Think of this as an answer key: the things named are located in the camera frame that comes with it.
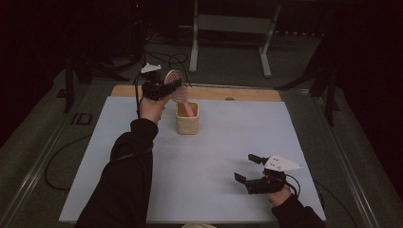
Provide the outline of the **person's left hand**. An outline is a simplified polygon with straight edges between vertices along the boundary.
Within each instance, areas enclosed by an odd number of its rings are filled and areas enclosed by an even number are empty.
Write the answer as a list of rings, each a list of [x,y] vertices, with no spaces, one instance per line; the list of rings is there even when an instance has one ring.
[[[140,117],[157,124],[161,119],[165,105],[170,101],[170,97],[164,97],[161,100],[154,101],[144,98],[140,103]]]

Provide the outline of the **white table mat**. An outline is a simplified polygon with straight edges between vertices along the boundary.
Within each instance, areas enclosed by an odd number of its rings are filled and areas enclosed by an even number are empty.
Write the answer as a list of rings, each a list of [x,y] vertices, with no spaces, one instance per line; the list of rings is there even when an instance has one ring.
[[[249,154],[273,154],[297,162],[291,182],[300,201],[322,216],[320,200],[283,102],[199,102],[199,131],[176,131],[176,106],[166,105],[154,141],[150,223],[265,223],[273,221],[263,195],[250,195],[235,180],[238,173],[259,179],[263,167]]]

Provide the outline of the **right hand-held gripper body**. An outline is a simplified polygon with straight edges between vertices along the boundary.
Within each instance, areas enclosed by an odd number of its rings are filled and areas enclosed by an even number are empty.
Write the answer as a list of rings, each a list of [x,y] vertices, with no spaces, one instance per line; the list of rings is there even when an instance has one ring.
[[[290,161],[279,155],[271,155],[263,164],[263,177],[257,180],[247,180],[245,187],[249,194],[266,194],[280,191],[288,185],[294,191],[297,189],[286,179],[286,171],[302,169],[303,166],[295,161]]]

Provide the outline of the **person's right hand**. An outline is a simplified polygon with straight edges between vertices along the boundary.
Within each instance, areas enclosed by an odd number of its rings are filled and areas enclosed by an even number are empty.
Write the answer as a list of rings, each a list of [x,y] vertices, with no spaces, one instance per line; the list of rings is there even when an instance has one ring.
[[[291,189],[288,186],[284,186],[280,191],[275,193],[268,193],[267,197],[274,207],[282,205],[291,197]]]

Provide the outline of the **white metal stand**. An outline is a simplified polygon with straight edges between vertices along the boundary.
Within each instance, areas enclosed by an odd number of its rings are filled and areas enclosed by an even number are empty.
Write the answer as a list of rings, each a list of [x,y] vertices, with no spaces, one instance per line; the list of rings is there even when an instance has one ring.
[[[253,18],[253,17],[238,17],[224,16],[213,14],[199,14],[199,0],[194,0],[193,14],[193,42],[190,54],[189,71],[196,72],[198,67],[199,56],[199,30],[214,30],[226,32],[243,32],[265,34],[266,41],[259,48],[259,57],[263,76],[270,78],[272,71],[270,68],[267,52],[275,33],[275,28],[281,5],[275,5],[274,11],[269,19]]]

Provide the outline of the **beige square cup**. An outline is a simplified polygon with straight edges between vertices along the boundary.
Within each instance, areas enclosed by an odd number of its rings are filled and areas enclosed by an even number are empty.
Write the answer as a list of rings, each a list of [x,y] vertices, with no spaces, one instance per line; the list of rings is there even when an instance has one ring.
[[[184,104],[177,104],[176,107],[176,127],[177,132],[182,135],[195,135],[199,131],[199,104],[189,102],[188,106],[194,113],[194,117],[189,117]]]

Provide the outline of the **pink hairbrush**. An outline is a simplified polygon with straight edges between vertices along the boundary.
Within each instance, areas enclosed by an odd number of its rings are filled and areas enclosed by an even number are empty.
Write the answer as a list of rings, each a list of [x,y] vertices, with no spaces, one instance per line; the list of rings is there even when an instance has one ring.
[[[186,86],[185,86],[185,84],[184,84],[184,79],[183,79],[183,76],[182,76],[181,72],[180,72],[179,70],[177,70],[177,69],[171,69],[171,70],[166,74],[166,76],[165,76],[164,79],[166,79],[166,78],[172,78],[172,79],[179,79],[179,78],[181,78],[181,79],[182,79],[183,93],[181,93],[181,94],[172,93],[172,94],[171,94],[171,100],[174,101],[174,102],[176,102],[177,104],[184,104],[184,105],[185,105],[185,108],[186,108],[186,111],[187,111],[187,115],[188,115],[189,117],[194,117],[193,111],[192,111],[191,108],[188,106],[188,103],[189,103],[189,102],[188,102],[188,100],[187,100],[187,88],[186,88]]]

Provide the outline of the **black rectangular floor bracket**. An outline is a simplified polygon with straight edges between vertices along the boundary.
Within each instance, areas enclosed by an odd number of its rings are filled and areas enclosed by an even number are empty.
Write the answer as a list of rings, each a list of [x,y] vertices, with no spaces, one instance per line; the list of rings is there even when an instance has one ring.
[[[75,113],[70,122],[71,125],[90,125],[93,115],[90,113]]]

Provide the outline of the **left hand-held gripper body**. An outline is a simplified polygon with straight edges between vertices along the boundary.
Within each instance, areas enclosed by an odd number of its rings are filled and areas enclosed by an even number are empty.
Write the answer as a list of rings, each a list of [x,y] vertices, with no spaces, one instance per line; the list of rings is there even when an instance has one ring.
[[[161,68],[160,65],[146,63],[140,71],[141,77],[144,78],[143,95],[153,101],[159,101],[173,92],[173,86],[163,82]]]

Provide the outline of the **black stand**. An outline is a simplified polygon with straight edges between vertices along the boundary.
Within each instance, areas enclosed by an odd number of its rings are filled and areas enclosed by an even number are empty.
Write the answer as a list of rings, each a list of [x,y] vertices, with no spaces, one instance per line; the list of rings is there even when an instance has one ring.
[[[90,57],[82,52],[72,52],[66,55],[65,59],[65,88],[59,91],[58,96],[65,99],[65,113],[68,113],[74,104],[74,76],[82,84],[90,84],[92,76],[89,72],[89,67],[101,71],[107,78],[115,81],[126,82],[127,78],[118,75],[106,66],[92,60]]]
[[[311,97],[318,98],[327,91],[324,115],[330,126],[335,125],[334,108],[336,107],[336,72],[338,70],[335,51],[332,48],[333,41],[332,33],[325,32],[302,75],[285,85],[275,87],[275,90],[286,91],[313,80],[309,88]]]

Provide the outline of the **dark equipment with red light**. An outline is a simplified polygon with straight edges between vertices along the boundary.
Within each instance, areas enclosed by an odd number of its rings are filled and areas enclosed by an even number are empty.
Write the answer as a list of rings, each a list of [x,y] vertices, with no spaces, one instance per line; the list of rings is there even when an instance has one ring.
[[[144,45],[146,34],[147,0],[127,0],[129,22],[129,45],[130,57],[138,58]]]

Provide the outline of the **metal floor rail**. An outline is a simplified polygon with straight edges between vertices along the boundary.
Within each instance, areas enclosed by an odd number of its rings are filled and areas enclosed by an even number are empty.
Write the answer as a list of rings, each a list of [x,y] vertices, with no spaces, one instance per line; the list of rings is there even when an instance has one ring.
[[[342,91],[334,126],[324,100],[305,90],[280,94],[314,179],[328,228],[403,228],[403,201],[395,192]]]
[[[111,85],[80,85],[65,113],[58,88],[45,95],[0,148],[0,228],[73,228],[59,220]],[[90,125],[71,125],[90,113]]]

